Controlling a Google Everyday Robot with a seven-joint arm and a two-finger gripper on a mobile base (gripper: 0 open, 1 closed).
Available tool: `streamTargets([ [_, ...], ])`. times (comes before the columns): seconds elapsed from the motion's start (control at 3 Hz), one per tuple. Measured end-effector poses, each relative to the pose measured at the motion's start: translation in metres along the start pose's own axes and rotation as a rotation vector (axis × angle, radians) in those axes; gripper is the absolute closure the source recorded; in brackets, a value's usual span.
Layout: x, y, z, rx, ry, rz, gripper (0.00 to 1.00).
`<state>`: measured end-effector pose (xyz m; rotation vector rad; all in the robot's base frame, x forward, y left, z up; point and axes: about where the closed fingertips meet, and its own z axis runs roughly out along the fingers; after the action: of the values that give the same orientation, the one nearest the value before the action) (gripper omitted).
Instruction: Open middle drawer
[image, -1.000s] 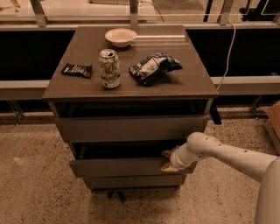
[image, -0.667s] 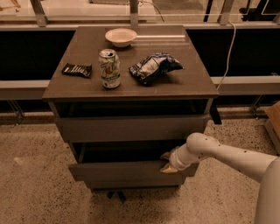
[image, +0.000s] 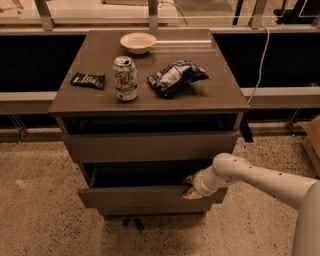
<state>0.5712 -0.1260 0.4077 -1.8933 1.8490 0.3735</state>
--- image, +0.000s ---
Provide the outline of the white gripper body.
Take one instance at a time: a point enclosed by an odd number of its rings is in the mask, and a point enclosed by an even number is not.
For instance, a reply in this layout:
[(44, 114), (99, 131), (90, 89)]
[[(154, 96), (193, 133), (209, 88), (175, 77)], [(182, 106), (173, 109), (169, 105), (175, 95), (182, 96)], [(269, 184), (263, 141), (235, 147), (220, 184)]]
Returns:
[(196, 197), (209, 197), (220, 188), (227, 188), (235, 180), (219, 176), (213, 166), (198, 171), (193, 176), (192, 194)]

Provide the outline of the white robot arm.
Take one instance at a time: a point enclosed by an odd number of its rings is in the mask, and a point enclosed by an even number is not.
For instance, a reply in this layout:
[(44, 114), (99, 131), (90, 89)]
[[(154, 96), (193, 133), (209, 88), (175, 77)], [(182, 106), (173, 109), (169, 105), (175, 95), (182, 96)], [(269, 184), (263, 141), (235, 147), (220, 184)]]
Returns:
[(184, 199), (209, 197), (241, 181), (298, 211), (291, 256), (320, 256), (320, 181), (252, 165), (230, 153), (216, 155), (212, 164), (184, 181)]

